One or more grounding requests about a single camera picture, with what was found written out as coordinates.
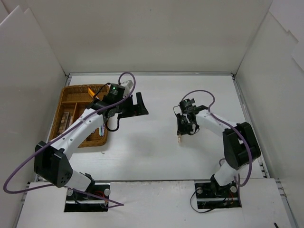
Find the orange sunscreen tube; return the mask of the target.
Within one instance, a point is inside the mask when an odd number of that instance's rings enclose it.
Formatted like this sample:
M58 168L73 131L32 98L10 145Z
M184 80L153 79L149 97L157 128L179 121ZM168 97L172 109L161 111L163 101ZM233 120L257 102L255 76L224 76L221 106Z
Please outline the orange sunscreen tube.
M93 92L93 90L91 88L88 88L87 92L93 99L95 98L95 93Z

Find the brown eyeshadow palette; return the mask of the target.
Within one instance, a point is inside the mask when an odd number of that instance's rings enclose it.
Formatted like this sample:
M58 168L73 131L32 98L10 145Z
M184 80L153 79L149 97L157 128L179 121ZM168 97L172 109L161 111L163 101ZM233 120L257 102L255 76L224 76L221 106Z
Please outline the brown eyeshadow palette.
M60 120L58 134L62 134L68 128L69 119L70 119L70 112L64 112Z

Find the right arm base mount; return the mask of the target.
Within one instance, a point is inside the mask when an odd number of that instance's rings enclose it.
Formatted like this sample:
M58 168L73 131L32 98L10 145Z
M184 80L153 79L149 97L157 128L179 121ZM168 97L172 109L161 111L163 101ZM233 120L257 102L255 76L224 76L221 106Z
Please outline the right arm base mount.
M195 191L190 197L191 208L204 214L216 209L241 208L239 190L232 182L226 186L217 187L212 182L196 182Z

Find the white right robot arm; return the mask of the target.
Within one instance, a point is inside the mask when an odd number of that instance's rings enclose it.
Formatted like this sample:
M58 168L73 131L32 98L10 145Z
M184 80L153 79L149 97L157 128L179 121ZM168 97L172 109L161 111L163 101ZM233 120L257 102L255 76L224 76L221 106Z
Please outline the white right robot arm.
M177 117L177 135L194 135L201 127L212 131L223 140L224 163L210 178L210 190L220 196L234 182L242 187L249 181L253 161L261 151L252 126L248 122L235 123L223 120L204 105L194 105L194 99L180 101Z

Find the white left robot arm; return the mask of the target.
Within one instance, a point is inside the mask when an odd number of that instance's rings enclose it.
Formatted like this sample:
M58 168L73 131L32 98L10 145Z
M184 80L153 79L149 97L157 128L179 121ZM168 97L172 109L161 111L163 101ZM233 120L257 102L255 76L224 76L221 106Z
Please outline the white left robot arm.
M58 188L76 189L82 198L92 198L95 194L94 179L89 174L73 170L69 160L79 145L98 127L105 126L111 117L117 115L121 119L148 114L140 92L136 93L137 104L133 103L131 93L134 88L135 83L131 80L111 84L108 94L89 103L61 135L49 143L38 143L34 172Z

